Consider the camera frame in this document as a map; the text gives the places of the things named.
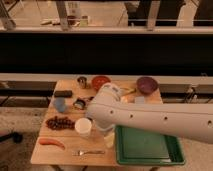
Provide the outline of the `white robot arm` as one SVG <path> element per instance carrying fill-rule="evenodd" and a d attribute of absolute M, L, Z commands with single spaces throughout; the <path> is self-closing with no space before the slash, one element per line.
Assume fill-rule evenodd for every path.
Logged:
<path fill-rule="evenodd" d="M 122 90 L 105 83 L 86 109 L 95 121 L 128 126 L 213 144 L 210 104 L 143 104 L 121 102 Z"/>

